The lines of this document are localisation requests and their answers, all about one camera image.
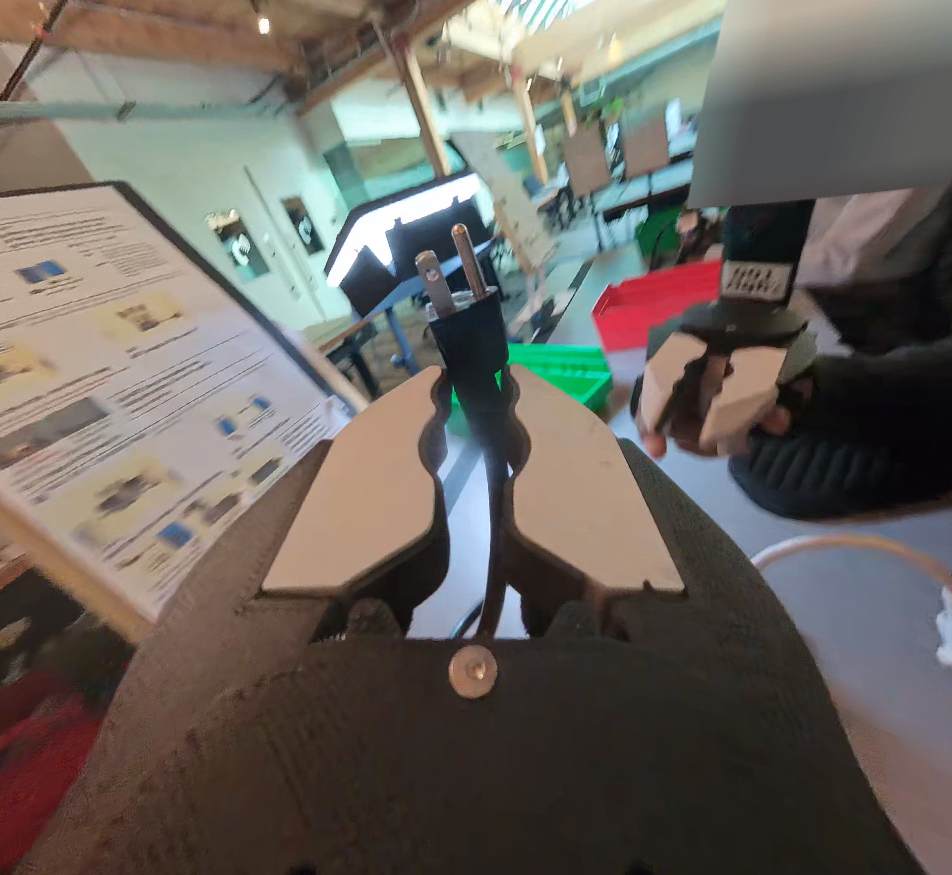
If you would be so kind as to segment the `red tote bag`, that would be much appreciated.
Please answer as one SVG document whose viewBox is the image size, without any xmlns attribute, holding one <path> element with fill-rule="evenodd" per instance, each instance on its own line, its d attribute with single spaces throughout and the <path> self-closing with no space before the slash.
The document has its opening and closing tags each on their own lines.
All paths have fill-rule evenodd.
<svg viewBox="0 0 952 875">
<path fill-rule="evenodd" d="M 2 873 L 15 868 L 52 820 L 101 723 L 61 672 L 32 671 L 2 686 Z"/>
</svg>

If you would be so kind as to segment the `black mesh wrist pad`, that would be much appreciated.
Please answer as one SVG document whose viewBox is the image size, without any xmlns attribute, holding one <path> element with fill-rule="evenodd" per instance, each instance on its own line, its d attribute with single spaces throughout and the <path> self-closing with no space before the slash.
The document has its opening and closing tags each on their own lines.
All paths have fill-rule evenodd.
<svg viewBox="0 0 952 875">
<path fill-rule="evenodd" d="M 798 521 L 836 521 L 931 506 L 950 495 L 950 454 L 902 451 L 757 432 L 728 471 L 760 509 Z"/>
</svg>

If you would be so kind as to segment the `wooden board easel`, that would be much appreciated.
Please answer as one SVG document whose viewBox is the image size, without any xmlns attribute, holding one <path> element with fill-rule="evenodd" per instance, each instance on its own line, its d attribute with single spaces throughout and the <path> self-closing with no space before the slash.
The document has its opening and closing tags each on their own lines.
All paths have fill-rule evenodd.
<svg viewBox="0 0 952 875">
<path fill-rule="evenodd" d="M 538 272 L 553 253 L 554 239 L 519 175 L 496 148 L 494 136 L 488 132 L 460 131 L 450 140 L 489 189 L 497 224 L 522 272 Z"/>
</svg>

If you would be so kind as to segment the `person's right hand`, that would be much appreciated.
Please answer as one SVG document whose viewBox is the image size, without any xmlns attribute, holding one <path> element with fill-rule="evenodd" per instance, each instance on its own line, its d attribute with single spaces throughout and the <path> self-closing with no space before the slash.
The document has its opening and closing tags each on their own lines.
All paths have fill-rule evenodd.
<svg viewBox="0 0 952 875">
<path fill-rule="evenodd" d="M 682 394 L 674 410 L 663 421 L 660 432 L 652 431 L 646 425 L 641 406 L 635 402 L 641 398 L 639 389 L 633 391 L 630 409 L 641 443 L 650 457 L 660 460 L 672 445 L 687 454 L 710 459 L 720 457 L 723 452 L 727 455 L 745 454 L 749 449 L 750 437 L 757 430 L 773 436 L 786 435 L 803 405 L 808 403 L 813 387 L 813 377 L 809 373 L 787 383 L 779 391 L 778 402 L 763 412 L 744 437 L 735 436 L 710 447 L 700 443 L 705 419 L 702 412 L 707 412 L 713 394 L 711 386 L 702 379 L 690 380 L 681 385 Z"/>
</svg>

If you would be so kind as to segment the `person's right forearm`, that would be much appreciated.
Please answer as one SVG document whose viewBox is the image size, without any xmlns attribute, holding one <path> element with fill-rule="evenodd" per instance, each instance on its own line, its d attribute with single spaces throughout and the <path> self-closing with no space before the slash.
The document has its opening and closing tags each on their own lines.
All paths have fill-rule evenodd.
<svg viewBox="0 0 952 875">
<path fill-rule="evenodd" d="M 833 440 L 948 453 L 949 308 L 912 286 L 809 292 L 849 352 L 815 359 L 797 429 Z"/>
</svg>

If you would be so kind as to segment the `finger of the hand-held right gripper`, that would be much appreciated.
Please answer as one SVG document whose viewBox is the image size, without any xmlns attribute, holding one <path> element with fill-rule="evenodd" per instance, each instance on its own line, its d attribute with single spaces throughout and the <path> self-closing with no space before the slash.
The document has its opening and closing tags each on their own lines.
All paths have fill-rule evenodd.
<svg viewBox="0 0 952 875">
<path fill-rule="evenodd" d="M 787 350 L 772 346 L 736 349 L 730 372 L 712 398 L 698 444 L 703 452 L 731 454 L 746 440 L 779 394 L 778 378 Z"/>
<path fill-rule="evenodd" d="M 671 415 L 690 408 L 701 422 L 711 399 L 704 380 L 709 345 L 684 332 L 673 332 L 648 359 L 642 377 L 642 423 L 649 432 L 661 432 Z"/>
</svg>

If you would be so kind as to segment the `green plastic bin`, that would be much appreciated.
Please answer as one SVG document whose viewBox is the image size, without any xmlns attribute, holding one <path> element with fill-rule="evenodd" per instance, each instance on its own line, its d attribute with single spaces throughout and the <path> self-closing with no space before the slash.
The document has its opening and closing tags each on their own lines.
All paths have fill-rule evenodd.
<svg viewBox="0 0 952 875">
<path fill-rule="evenodd" d="M 451 352 L 448 367 L 454 390 L 446 428 L 458 436 L 494 425 L 504 414 L 503 371 L 517 364 L 554 386 L 592 412 L 599 412 L 612 391 L 613 381 L 601 349 L 578 345 L 516 344 L 504 347 L 495 340 Z"/>
</svg>

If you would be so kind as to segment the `dark wall sign white logo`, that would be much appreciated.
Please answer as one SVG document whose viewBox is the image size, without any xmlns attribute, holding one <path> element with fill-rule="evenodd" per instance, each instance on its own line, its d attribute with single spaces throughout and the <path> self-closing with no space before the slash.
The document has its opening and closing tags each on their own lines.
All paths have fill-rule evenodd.
<svg viewBox="0 0 952 875">
<path fill-rule="evenodd" d="M 209 213 L 205 221 L 241 281 L 249 283 L 268 275 L 270 267 L 236 209 Z"/>
<path fill-rule="evenodd" d="M 306 255 L 311 257 L 323 253 L 326 247 L 303 200 L 299 197 L 287 198 L 282 201 L 282 205 Z"/>
</svg>

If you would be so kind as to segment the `brown notice board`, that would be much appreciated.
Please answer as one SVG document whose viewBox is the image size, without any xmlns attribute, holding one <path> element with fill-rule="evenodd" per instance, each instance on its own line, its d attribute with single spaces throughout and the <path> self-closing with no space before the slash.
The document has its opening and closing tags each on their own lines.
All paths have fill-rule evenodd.
<svg viewBox="0 0 952 875">
<path fill-rule="evenodd" d="M 622 132 L 625 180 L 646 177 L 667 167 L 670 161 L 667 124 L 663 113 L 655 114 Z"/>
<path fill-rule="evenodd" d="M 597 193 L 612 183 L 598 124 L 580 126 L 564 143 L 564 163 L 568 185 L 577 198 Z"/>
</svg>

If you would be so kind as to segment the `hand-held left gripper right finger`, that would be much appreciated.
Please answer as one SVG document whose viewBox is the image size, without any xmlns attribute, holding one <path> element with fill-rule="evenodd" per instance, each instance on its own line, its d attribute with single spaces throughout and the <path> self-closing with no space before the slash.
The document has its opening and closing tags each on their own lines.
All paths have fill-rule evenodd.
<svg viewBox="0 0 952 875">
<path fill-rule="evenodd" d="M 681 597 L 684 581 L 611 429 L 511 365 L 519 451 L 506 515 L 509 583 L 526 598 Z"/>
</svg>

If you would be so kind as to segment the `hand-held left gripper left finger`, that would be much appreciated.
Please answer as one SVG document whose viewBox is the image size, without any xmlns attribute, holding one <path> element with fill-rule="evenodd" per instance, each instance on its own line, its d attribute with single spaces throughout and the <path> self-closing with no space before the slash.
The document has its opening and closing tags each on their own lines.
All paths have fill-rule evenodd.
<svg viewBox="0 0 952 875">
<path fill-rule="evenodd" d="M 446 371 L 422 369 L 359 412 L 327 455 L 263 582 L 265 594 L 351 598 L 445 516 Z"/>
</svg>

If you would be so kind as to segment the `red plastic bin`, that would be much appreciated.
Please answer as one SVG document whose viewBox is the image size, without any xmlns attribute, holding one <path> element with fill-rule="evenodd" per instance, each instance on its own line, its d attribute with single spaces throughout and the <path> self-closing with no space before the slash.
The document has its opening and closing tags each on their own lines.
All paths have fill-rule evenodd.
<svg viewBox="0 0 952 875">
<path fill-rule="evenodd" d="M 720 260 L 651 271 L 605 287 L 591 311 L 606 353 L 644 348 L 649 330 L 719 293 Z"/>
</svg>

